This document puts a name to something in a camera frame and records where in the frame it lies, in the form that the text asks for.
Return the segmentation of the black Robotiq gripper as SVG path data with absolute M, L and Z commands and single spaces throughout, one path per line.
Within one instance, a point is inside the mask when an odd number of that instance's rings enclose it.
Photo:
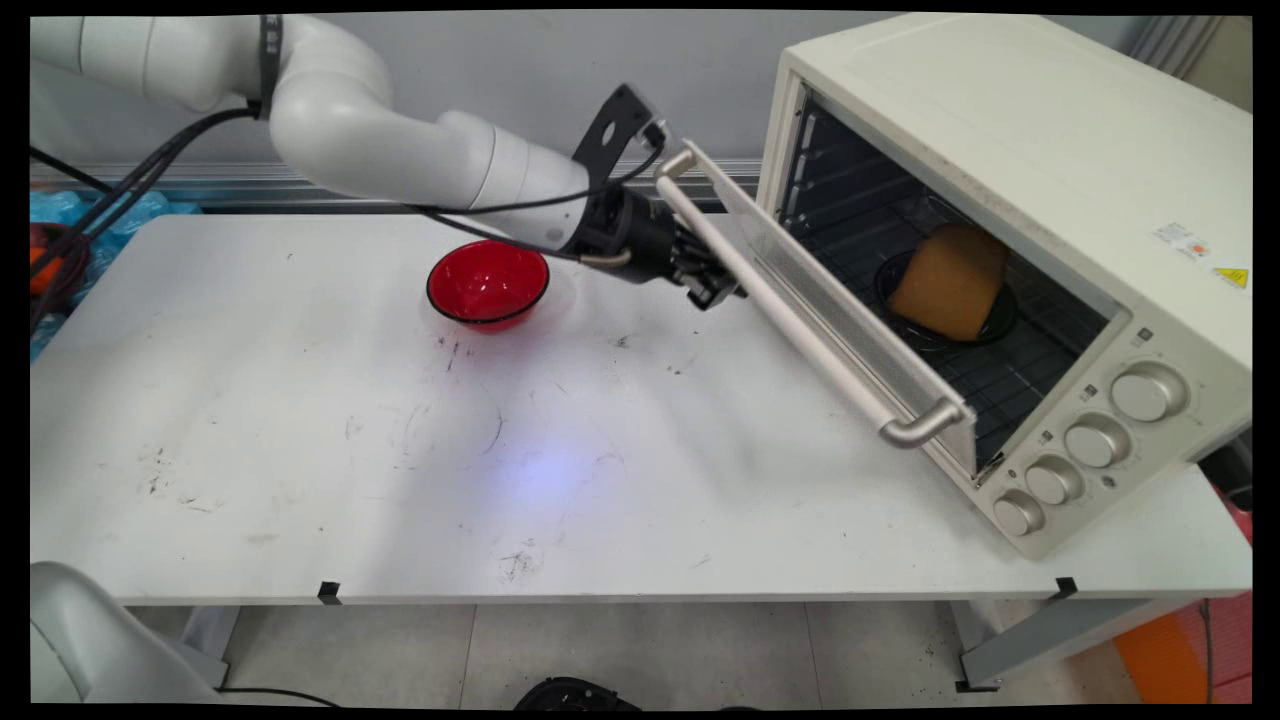
M 686 299 L 707 311 L 749 292 L 710 247 L 666 206 L 628 188 L 588 200 L 579 223 L 579 256 L 603 260 L 604 273 L 632 284 L 663 279 L 686 288 Z

